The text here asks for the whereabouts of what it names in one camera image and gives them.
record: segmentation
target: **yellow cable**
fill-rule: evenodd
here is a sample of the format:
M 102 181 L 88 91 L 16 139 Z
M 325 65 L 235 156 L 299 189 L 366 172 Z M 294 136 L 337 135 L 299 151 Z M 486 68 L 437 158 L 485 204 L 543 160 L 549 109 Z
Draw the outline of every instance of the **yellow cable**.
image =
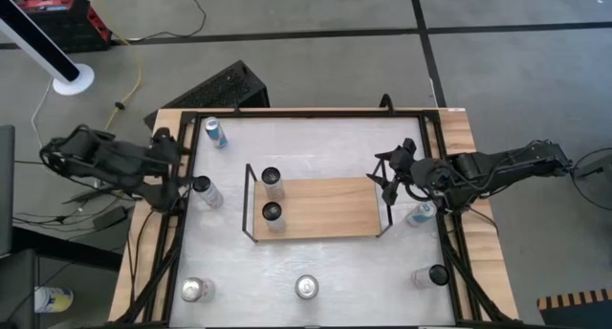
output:
M 94 4 L 94 7 L 96 7 L 96 9 L 101 9 L 104 12 L 104 16 L 106 16 L 108 20 L 111 22 L 111 24 L 114 26 L 115 20 L 113 19 L 113 15 L 110 13 L 109 10 L 106 9 L 106 7 L 102 4 L 102 2 L 99 0 L 92 0 L 92 3 Z M 121 42 L 123 42 L 123 44 L 125 44 L 126 46 L 130 46 L 130 49 L 133 49 L 132 48 L 133 46 L 125 38 L 121 37 L 115 30 L 112 30 L 112 32 L 116 37 L 119 38 L 119 40 L 121 40 Z M 134 58 L 138 62 L 138 79 L 136 80 L 136 84 L 134 84 L 134 87 L 132 88 L 132 90 L 128 92 L 127 95 L 125 95 L 123 99 L 121 100 L 121 104 L 123 105 L 125 105 L 127 101 L 129 101 L 130 98 L 132 98 L 136 90 L 138 90 L 138 88 L 141 86 L 141 81 L 142 81 L 142 61 L 136 49 L 133 49 L 133 52 L 134 52 Z M 119 108 L 115 108 L 115 110 L 113 110 L 113 114 L 111 114 L 111 117 L 108 118 L 108 122 L 106 123 L 106 127 L 104 128 L 104 130 L 108 130 L 110 128 L 111 124 L 113 123 L 113 120 L 115 119 L 115 116 L 118 114 L 119 111 L 120 111 Z

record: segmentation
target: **white cable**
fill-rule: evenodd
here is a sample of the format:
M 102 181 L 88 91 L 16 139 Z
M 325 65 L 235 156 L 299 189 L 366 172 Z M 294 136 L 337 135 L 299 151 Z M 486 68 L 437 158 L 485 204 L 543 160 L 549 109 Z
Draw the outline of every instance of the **white cable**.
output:
M 47 90 L 45 90 L 45 93 L 43 94 L 42 99 L 40 99 L 40 103 L 38 103 L 38 106 L 36 107 L 36 110 L 34 110 L 34 114 L 32 115 L 32 118 L 30 119 L 32 128 L 34 129 L 34 132 L 36 133 L 36 138 L 38 139 L 39 148 L 42 148 L 42 139 L 40 138 L 40 133 L 38 133 L 38 127 L 36 127 L 36 117 L 38 116 L 38 112 L 40 112 L 40 108 L 42 108 L 42 105 L 45 103 L 45 101 L 47 100 L 47 97 L 49 96 L 49 90 L 51 90 L 51 84 L 53 84 L 53 82 L 54 82 L 54 78 L 51 77 L 51 79 L 49 79 L 49 84 L 47 85 Z M 46 173 L 55 176 L 55 173 L 52 172 L 47 166 L 42 165 L 41 167 L 43 170 L 45 170 Z
M 34 132 L 36 132 L 36 138 L 38 139 L 38 146 L 40 148 L 42 148 L 42 140 L 40 139 L 40 134 L 38 133 L 38 128 L 36 127 L 36 117 L 38 116 L 40 108 L 42 108 L 42 105 L 45 103 L 45 100 L 47 100 L 47 96 L 49 95 L 49 90 L 51 89 L 51 84 L 53 83 L 53 81 L 54 78 L 51 77 L 51 79 L 49 79 L 49 85 L 47 85 L 47 90 L 45 90 L 45 94 L 42 96 L 42 99 L 40 100 L 40 103 L 38 103 L 38 106 L 36 107 L 36 110 L 34 110 L 34 114 L 32 115 L 32 119 L 30 120 Z

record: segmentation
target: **red battery box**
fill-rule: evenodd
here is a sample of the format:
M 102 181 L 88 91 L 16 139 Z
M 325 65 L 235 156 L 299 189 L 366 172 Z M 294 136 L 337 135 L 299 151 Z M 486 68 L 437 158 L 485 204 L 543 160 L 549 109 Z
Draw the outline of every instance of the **red battery box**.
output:
M 64 53 L 105 51 L 112 32 L 89 0 L 14 0 Z

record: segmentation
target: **blue can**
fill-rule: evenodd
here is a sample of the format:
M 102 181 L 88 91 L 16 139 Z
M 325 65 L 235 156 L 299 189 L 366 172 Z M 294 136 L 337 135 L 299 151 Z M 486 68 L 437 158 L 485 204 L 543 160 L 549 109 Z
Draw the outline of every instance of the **blue can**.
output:
M 207 130 L 208 136 L 212 139 L 216 148 L 223 148 L 228 144 L 228 138 L 223 133 L 221 123 L 214 117 L 210 117 L 204 121 L 204 128 Z

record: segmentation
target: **wooden table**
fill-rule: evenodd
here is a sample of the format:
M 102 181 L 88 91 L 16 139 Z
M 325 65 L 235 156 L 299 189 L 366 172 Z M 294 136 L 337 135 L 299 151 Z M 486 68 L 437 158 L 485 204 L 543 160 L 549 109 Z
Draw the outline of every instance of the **wooden table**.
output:
M 368 110 L 371 108 L 321 108 L 320 110 Z M 206 109 L 207 113 L 211 112 L 228 112 L 232 109 Z M 273 111 L 275 109 L 243 109 L 243 111 Z M 396 108 L 396 110 L 431 110 L 430 108 Z M 445 144 L 448 154 L 460 153 L 460 152 L 473 152 L 475 151 L 474 140 L 470 130 L 470 123 L 468 121 L 468 115 L 465 109 L 434 109 L 439 110 L 440 119 L 442 124 L 442 130 L 444 133 Z M 197 109 L 162 109 L 158 112 L 155 129 L 159 127 L 168 127 L 173 136 L 176 136 L 179 131 L 180 118 L 184 111 L 197 111 Z M 433 137 L 433 129 L 428 129 L 430 134 L 430 141 L 432 143 L 431 148 L 434 151 L 434 157 L 436 157 L 437 148 L 435 145 L 435 137 Z M 185 142 L 191 141 L 191 127 L 186 131 Z M 182 167 L 180 173 L 185 172 L 185 168 Z M 492 210 L 488 201 L 477 201 L 472 207 L 492 218 Z M 136 241 L 141 231 L 142 223 L 150 212 L 150 206 L 147 203 L 138 203 L 134 210 L 132 218 L 132 225 L 129 233 L 129 243 L 132 252 L 136 250 Z M 153 265 L 153 256 L 156 249 L 157 238 L 160 231 L 161 215 L 154 213 L 147 222 L 142 232 L 138 270 L 136 273 L 135 292 L 138 295 L 145 283 L 148 281 L 151 268 Z M 170 227 L 176 226 L 176 219 L 171 219 Z M 466 242 L 468 246 L 468 252 L 470 255 L 471 269 L 474 277 L 489 297 L 494 301 L 499 309 L 511 318 L 517 318 L 517 311 L 514 304 L 514 297 L 508 275 L 506 273 L 506 266 L 504 264 L 504 256 L 502 255 L 501 247 L 499 245 L 499 239 L 495 233 L 495 228 L 491 224 L 487 223 L 483 219 L 476 215 L 470 214 L 469 212 L 463 215 L 464 232 Z M 166 239 L 166 248 L 169 248 L 172 241 L 174 230 L 170 229 L 168 237 Z M 120 317 L 129 307 L 130 304 L 130 264 L 127 251 L 123 254 L 123 261 L 121 264 L 119 278 L 117 280 L 117 286 L 115 289 L 115 295 L 113 298 L 113 304 L 109 315 L 109 320 L 114 320 Z M 155 307 L 153 311 L 153 320 L 160 320 L 162 317 L 162 310 L 165 298 L 165 285 L 166 276 L 160 282 L 158 293 L 156 296 Z M 471 319 L 470 317 L 470 303 L 468 302 L 468 294 L 465 283 L 461 276 L 457 275 L 458 292 L 460 298 L 460 304 L 462 308 L 463 318 Z

